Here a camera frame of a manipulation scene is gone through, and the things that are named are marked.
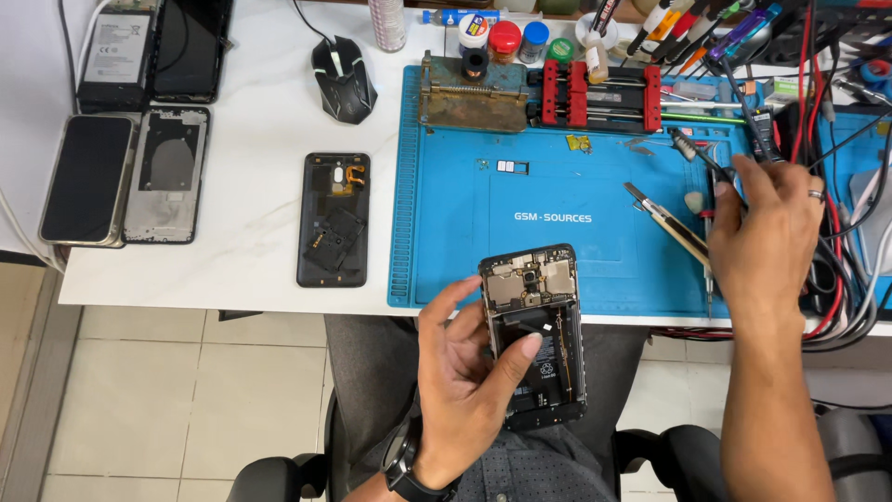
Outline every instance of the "black phone back cover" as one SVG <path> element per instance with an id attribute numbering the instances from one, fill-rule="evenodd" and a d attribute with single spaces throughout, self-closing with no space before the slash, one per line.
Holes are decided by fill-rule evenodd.
<path id="1" fill-rule="evenodd" d="M 348 182 L 348 169 L 364 184 Z M 340 178 L 336 170 L 340 168 Z M 319 153 L 307 155 L 303 165 L 301 235 L 298 242 L 297 283 L 304 288 L 357 288 L 366 283 L 368 259 L 368 198 L 371 190 L 371 162 L 365 154 Z M 307 253 L 319 239 L 317 229 L 330 216 L 346 211 L 365 222 L 347 250 L 337 272 L 327 271 Z"/>

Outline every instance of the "black gaming mouse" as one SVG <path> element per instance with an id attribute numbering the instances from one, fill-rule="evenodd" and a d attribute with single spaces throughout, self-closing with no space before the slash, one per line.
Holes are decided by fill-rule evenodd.
<path id="1" fill-rule="evenodd" d="M 322 108 L 336 120 L 358 124 L 365 120 L 378 93 L 366 74 L 366 63 L 356 43 L 334 37 L 334 45 L 322 40 L 313 49 L 313 70 L 322 93 Z"/>

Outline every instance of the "rusty pcb holder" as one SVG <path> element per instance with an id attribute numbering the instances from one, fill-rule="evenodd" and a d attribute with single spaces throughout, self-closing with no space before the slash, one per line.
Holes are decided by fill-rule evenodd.
<path id="1" fill-rule="evenodd" d="M 431 56 L 421 60 L 418 121 L 449 126 L 521 132 L 526 129 L 526 66 L 490 63 L 479 82 L 464 79 L 461 59 Z"/>
<path id="2" fill-rule="evenodd" d="M 662 130 L 660 72 L 654 65 L 611 67 L 607 80 L 592 85 L 585 63 L 548 60 L 541 71 L 529 72 L 529 85 L 539 82 L 541 103 L 527 106 L 533 125 L 631 134 Z"/>

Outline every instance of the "white wall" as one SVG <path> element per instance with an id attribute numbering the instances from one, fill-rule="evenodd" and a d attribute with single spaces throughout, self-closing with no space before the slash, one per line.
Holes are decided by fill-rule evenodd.
<path id="1" fill-rule="evenodd" d="M 0 9 L 0 188 L 38 249 L 37 226 L 62 128 L 71 112 L 68 59 L 56 0 Z M 77 63 L 94 0 L 66 0 Z M 0 249 L 28 253 L 0 210 Z"/>

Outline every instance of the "blue silicone repair mat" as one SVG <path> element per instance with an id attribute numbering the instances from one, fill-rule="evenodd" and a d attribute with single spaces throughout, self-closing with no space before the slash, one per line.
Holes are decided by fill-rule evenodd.
<path id="1" fill-rule="evenodd" d="M 566 242 L 578 260 L 583 314 L 706 317 L 703 266 L 634 209 L 623 187 L 631 181 L 703 235 L 684 204 L 686 193 L 706 190 L 701 161 L 685 161 L 666 134 L 637 145 L 654 154 L 646 155 L 624 145 L 636 137 L 589 133 L 594 154 L 586 155 L 568 148 L 567 130 L 427 129 L 417 120 L 419 68 L 403 75 L 389 305 L 424 307 L 485 257 Z M 717 142 L 721 165 L 748 151 L 733 125 L 666 125 Z M 499 171 L 499 162 L 515 172 Z M 727 315 L 716 300 L 713 316 Z"/>
<path id="2" fill-rule="evenodd" d="M 846 109 L 847 107 L 845 106 L 838 107 L 837 118 L 833 123 L 833 135 L 836 138 L 837 144 L 842 143 L 846 138 L 852 136 L 858 130 L 877 118 L 876 114 L 866 115 L 861 113 L 840 112 Z M 888 124 L 888 121 L 882 121 L 880 122 L 879 130 L 877 126 L 872 127 L 858 138 L 853 139 L 848 145 L 840 148 L 836 155 L 835 176 L 833 173 L 833 157 L 824 161 L 824 169 L 827 172 L 828 178 L 828 189 L 831 194 L 835 194 L 834 183 L 838 183 L 837 188 L 839 196 L 842 199 L 842 203 L 848 206 L 850 213 L 852 212 L 854 201 L 852 200 L 852 193 L 849 190 L 849 181 L 853 174 L 873 171 L 882 165 L 880 159 L 882 158 L 883 150 L 886 147 L 885 128 Z M 830 142 L 830 124 L 823 118 L 821 118 L 819 124 L 819 131 L 821 134 L 821 149 L 822 151 L 827 152 L 832 148 Z M 881 200 L 885 200 L 886 197 L 888 197 L 888 186 L 886 187 L 885 194 L 886 195 L 884 195 Z M 855 237 L 858 239 L 858 252 L 861 253 L 860 231 L 855 232 Z M 877 288 L 873 294 L 877 297 L 878 302 L 883 298 L 889 284 L 892 284 L 892 277 L 880 276 L 880 279 L 877 280 Z"/>

